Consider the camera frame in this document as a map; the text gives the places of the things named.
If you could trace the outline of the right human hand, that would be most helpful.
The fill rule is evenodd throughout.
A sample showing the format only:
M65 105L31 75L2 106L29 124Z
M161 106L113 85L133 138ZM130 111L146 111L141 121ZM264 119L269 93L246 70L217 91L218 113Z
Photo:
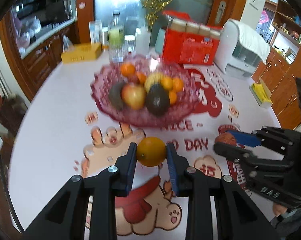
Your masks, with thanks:
M276 217L281 216L282 218L287 218L294 215L296 210L289 211L287 207L284 207L280 204L273 203L273 213Z

